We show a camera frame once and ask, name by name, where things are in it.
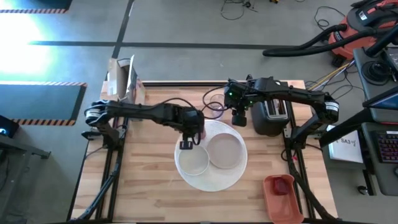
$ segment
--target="gray floor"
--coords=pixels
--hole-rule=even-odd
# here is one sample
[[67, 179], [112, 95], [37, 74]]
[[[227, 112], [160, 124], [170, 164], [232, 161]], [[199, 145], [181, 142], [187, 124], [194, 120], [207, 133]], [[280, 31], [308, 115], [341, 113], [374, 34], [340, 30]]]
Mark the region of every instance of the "gray floor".
[[[222, 0], [136, 0], [124, 42], [297, 45], [320, 32], [313, 21], [318, 6], [347, 13], [356, 0], [257, 0], [255, 10], [245, 10], [236, 21], [220, 16]], [[24, 45], [30, 40], [115, 42], [128, 0], [74, 0], [68, 14], [0, 14], [4, 31], [0, 47], [0, 80], [87, 82], [82, 108], [99, 97], [113, 47]], [[228, 5], [225, 16], [239, 15], [238, 5]], [[320, 11], [319, 19], [341, 20], [333, 11]], [[276, 79], [316, 80], [331, 72], [328, 53], [296, 58], [264, 58], [260, 50], [122, 47], [119, 58], [135, 55], [134, 66], [144, 80], [243, 79], [247, 74]], [[349, 79], [360, 85], [358, 74]], [[333, 91], [347, 82], [328, 86]], [[335, 96], [343, 94], [342, 89]], [[353, 90], [339, 99], [340, 122], [361, 109], [363, 93]], [[14, 203], [28, 223], [66, 219], [87, 141], [80, 136], [88, 127], [82, 111], [73, 127], [22, 126], [17, 138], [52, 151], [47, 161], [34, 159]], [[365, 197], [355, 191], [363, 184], [360, 169], [343, 162], [325, 161], [340, 218], [395, 223], [398, 198]]]

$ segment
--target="wooden table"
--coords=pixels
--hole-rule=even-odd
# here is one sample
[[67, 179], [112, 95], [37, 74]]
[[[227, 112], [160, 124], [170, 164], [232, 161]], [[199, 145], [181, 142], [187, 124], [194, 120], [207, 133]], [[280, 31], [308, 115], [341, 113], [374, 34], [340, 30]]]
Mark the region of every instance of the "wooden table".
[[[288, 82], [289, 85], [304, 88], [301, 80]], [[153, 105], [171, 97], [181, 97], [202, 108], [202, 95], [211, 88], [149, 87], [146, 104]], [[105, 87], [101, 97], [111, 99], [106, 96]], [[312, 116], [309, 106], [294, 103], [293, 107], [297, 125], [302, 125]], [[270, 138], [256, 134], [250, 113], [246, 113], [246, 116], [246, 127], [233, 126], [242, 135], [248, 149], [246, 170], [236, 184], [219, 192], [194, 189], [181, 178], [174, 163], [175, 144], [180, 135], [178, 132], [153, 121], [130, 121], [113, 221], [269, 222], [261, 183], [268, 175], [289, 173], [287, 163], [280, 158], [284, 143], [282, 135]], [[230, 111], [223, 115], [222, 122], [231, 125]], [[101, 139], [90, 141], [88, 153], [101, 143]], [[309, 139], [308, 143], [318, 146], [313, 139]], [[328, 212], [337, 217], [322, 153], [307, 147], [303, 150], [303, 156], [311, 190]], [[85, 161], [72, 217], [81, 215], [98, 193], [105, 157], [104, 149]], [[307, 217], [302, 191], [300, 197], [303, 213]], [[104, 211], [108, 211], [107, 201]]]

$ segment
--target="white dish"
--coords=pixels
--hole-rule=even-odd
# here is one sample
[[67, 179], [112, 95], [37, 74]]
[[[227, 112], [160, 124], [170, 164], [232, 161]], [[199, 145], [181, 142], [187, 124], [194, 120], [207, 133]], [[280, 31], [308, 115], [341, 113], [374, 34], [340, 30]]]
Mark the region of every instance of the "white dish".
[[200, 175], [209, 167], [209, 154], [201, 146], [193, 146], [192, 150], [180, 150], [177, 165], [187, 175]]
[[178, 152], [180, 151], [180, 141], [182, 140], [182, 136], [180, 136], [175, 145], [174, 160], [176, 161], [175, 163], [178, 173], [189, 185], [206, 192], [216, 192], [231, 187], [241, 178], [244, 170], [246, 169], [246, 164], [248, 163], [248, 151], [242, 136], [227, 124], [215, 120], [206, 120], [205, 129], [206, 137], [200, 141], [200, 146], [205, 149], [212, 137], [216, 136], [217, 134], [228, 133], [236, 137], [236, 139], [238, 139], [242, 145], [242, 156], [239, 160], [239, 163], [232, 169], [220, 169], [210, 163], [207, 170], [205, 170], [202, 174], [195, 176], [188, 175], [184, 173], [177, 165], [179, 157]]
[[242, 144], [233, 134], [221, 133], [213, 136], [207, 145], [210, 162], [220, 169], [232, 169], [242, 158]]

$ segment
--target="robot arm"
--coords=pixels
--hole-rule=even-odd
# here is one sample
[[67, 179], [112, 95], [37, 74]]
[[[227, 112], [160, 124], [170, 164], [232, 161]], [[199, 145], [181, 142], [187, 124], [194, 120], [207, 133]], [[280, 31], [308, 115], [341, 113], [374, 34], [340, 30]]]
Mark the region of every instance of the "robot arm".
[[233, 110], [232, 124], [237, 126], [246, 125], [245, 111], [257, 102], [278, 99], [310, 105], [315, 115], [291, 133], [293, 144], [299, 144], [301, 148], [304, 148], [309, 134], [323, 124], [333, 124], [338, 120], [339, 104], [329, 93], [281, 86], [272, 77], [248, 80], [246, 85], [229, 80], [224, 95], [225, 107]]
[[109, 125], [115, 117], [150, 119], [157, 124], [170, 126], [182, 133], [180, 149], [192, 149], [197, 133], [203, 132], [205, 118], [201, 111], [191, 106], [180, 106], [172, 103], [159, 103], [154, 106], [134, 105], [116, 101], [100, 100], [91, 104], [86, 111], [86, 123], [97, 127], [104, 137], [104, 144], [114, 147], [119, 142], [119, 131]]

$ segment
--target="yellow cable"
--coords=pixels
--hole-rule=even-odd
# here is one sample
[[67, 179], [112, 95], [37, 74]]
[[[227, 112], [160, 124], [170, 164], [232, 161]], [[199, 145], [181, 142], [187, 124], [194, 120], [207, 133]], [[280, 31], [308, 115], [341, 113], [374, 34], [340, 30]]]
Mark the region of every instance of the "yellow cable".
[[329, 73], [325, 78], [323, 78], [322, 80], [320, 80], [317, 84], [315, 84], [314, 86], [311, 86], [308, 90], [313, 90], [314, 88], [320, 86], [325, 80], [327, 80], [328, 78], [332, 77], [333, 75], [336, 75], [337, 73], [339, 73], [342, 69], [345, 69], [346, 67], [349, 66], [349, 63], [341, 66], [340, 68], [337, 68], [336, 70], [332, 71], [331, 73]]

